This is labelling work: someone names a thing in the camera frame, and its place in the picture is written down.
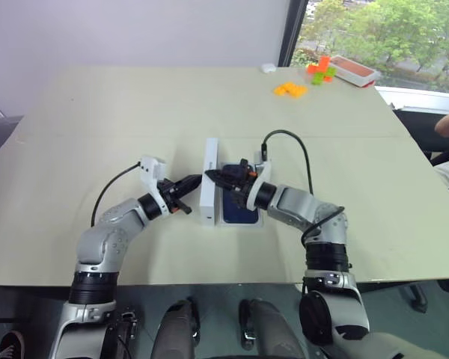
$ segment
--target floor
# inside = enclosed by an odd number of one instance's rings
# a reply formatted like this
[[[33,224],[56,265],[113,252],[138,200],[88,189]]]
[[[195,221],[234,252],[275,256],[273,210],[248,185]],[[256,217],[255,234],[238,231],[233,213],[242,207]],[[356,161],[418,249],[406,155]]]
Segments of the floor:
[[[429,302],[426,314],[415,312],[407,304],[410,292],[406,286],[363,294],[371,328],[395,334],[449,358],[449,293],[443,292],[434,281],[423,282],[421,286]],[[150,357],[163,313],[175,301],[190,295],[197,299],[201,316],[201,342],[195,351],[197,358],[256,354],[256,351],[244,351],[239,344],[237,308],[243,298],[271,301],[287,318],[308,354],[307,358],[323,357],[301,334],[300,293],[295,286],[245,284],[121,287],[117,293],[119,306],[134,307],[140,319],[138,337],[130,345],[134,358]],[[28,324],[19,325],[27,345],[25,359],[46,358],[60,310],[60,301],[0,288],[1,317],[31,317]],[[11,328],[12,325],[0,324],[0,338]]]

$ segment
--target smartphone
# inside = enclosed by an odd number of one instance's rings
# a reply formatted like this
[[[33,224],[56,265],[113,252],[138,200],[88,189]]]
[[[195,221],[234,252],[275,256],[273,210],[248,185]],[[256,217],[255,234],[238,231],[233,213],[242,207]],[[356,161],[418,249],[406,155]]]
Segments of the smartphone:
[[[239,168],[239,165],[224,165],[224,170],[232,171],[233,168]],[[233,202],[231,192],[222,191],[222,211],[223,221],[229,224],[256,224],[259,219],[258,209],[250,211],[239,207]]]

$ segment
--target green block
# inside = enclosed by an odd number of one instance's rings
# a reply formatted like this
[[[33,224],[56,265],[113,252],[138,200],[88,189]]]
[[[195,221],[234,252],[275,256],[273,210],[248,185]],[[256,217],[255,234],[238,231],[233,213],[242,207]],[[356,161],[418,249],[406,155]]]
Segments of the green block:
[[[324,81],[324,73],[315,73],[313,76],[313,81],[311,81],[311,84],[321,85],[323,81]]]
[[[335,77],[335,75],[336,75],[336,67],[328,67],[328,69],[326,70],[326,74],[325,74],[325,76],[328,76],[328,77]]]

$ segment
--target beige tabletop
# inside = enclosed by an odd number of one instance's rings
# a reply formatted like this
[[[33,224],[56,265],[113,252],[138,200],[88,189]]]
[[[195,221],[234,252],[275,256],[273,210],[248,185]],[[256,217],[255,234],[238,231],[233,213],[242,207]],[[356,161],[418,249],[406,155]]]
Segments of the beige tabletop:
[[[101,188],[143,154],[168,178],[200,173],[206,137],[219,160],[253,159],[285,128],[308,147],[315,195],[343,205],[358,281],[449,277],[449,192],[373,89],[335,81],[301,99],[274,86],[306,83],[294,69],[76,68],[45,92],[0,149],[0,284],[70,285],[75,247]],[[307,188],[290,138],[269,142],[272,182]],[[119,179],[99,213],[143,195],[139,173]],[[263,227],[205,228],[195,211],[158,218],[139,235],[121,284],[297,283],[299,232],[264,215]]]

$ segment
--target robotic arm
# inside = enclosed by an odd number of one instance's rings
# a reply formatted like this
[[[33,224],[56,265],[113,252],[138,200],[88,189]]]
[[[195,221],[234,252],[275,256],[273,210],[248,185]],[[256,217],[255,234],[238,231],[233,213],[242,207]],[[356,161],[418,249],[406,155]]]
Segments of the robotic arm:
[[[70,297],[61,312],[51,359],[114,357],[117,338],[110,323],[116,309],[118,274],[128,246],[160,215],[179,209],[191,212],[180,198],[200,185],[201,175],[172,182],[162,177],[164,164],[150,157],[141,160],[141,169],[150,193],[108,209],[79,240]]]
[[[256,207],[302,231],[306,250],[303,293],[299,305],[302,332],[328,358],[443,358],[390,334],[370,333],[369,320],[346,254],[344,208],[316,199],[306,191],[269,180],[269,163],[258,176],[242,159],[241,171],[209,170],[218,187],[231,191],[242,208]]]

